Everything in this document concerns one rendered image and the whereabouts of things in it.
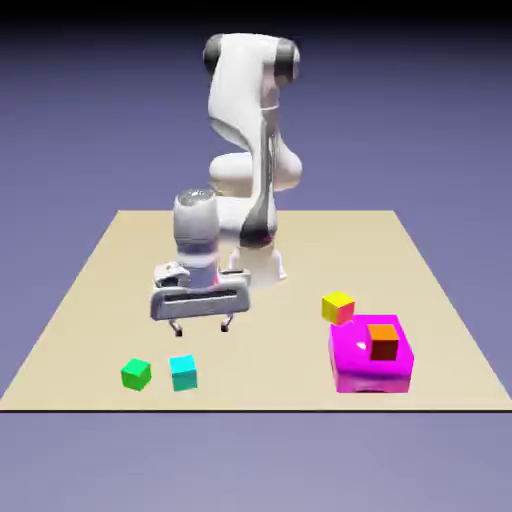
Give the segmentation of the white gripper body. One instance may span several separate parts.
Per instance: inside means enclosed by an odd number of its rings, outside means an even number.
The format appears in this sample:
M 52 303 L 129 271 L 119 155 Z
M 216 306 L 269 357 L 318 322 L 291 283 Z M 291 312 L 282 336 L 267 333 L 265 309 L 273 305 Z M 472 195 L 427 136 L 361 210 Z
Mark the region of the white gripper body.
M 244 278 L 223 279 L 206 288 L 181 286 L 156 289 L 150 301 L 153 320 L 234 315 L 250 308 L 250 296 Z

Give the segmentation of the small cyan cube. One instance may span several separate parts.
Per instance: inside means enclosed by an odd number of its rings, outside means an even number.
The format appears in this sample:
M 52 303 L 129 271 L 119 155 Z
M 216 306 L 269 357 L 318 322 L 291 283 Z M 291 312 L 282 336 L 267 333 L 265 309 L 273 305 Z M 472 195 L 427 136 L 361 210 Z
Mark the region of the small cyan cube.
M 172 386 L 175 392 L 197 387 L 197 368 L 192 354 L 175 356 L 169 359 Z

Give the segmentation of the small green cube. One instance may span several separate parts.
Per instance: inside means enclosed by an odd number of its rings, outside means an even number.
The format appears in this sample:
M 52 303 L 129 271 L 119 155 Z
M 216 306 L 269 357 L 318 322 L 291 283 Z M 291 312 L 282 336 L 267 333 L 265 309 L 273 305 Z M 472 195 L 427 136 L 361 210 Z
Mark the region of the small green cube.
M 121 369 L 121 381 L 125 388 L 141 391 L 152 378 L 151 364 L 132 358 Z

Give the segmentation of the small yellow cube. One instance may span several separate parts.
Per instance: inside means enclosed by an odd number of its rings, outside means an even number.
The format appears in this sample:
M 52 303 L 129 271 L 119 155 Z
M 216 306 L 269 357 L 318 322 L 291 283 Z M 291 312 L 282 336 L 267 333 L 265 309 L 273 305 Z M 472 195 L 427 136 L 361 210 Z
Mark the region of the small yellow cube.
M 344 292 L 336 291 L 322 297 L 322 318 L 333 325 L 342 325 L 351 321 L 354 315 L 354 310 L 354 298 Z

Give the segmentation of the small orange cube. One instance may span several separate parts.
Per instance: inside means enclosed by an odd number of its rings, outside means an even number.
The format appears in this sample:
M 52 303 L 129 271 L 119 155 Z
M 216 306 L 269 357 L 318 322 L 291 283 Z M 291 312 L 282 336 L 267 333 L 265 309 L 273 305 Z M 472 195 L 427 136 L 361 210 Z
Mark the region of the small orange cube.
M 399 336 L 393 324 L 368 324 L 370 359 L 392 361 L 397 357 Z

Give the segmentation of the large magenta box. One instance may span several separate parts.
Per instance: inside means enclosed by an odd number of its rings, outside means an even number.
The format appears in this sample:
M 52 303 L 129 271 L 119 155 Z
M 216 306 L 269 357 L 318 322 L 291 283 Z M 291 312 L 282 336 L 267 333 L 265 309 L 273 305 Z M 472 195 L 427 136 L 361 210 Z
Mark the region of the large magenta box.
M 394 359 L 372 360 L 376 337 L 371 326 L 392 326 L 397 338 Z M 356 314 L 353 319 L 331 325 L 329 355 L 338 393 L 407 393 L 414 354 L 397 315 Z

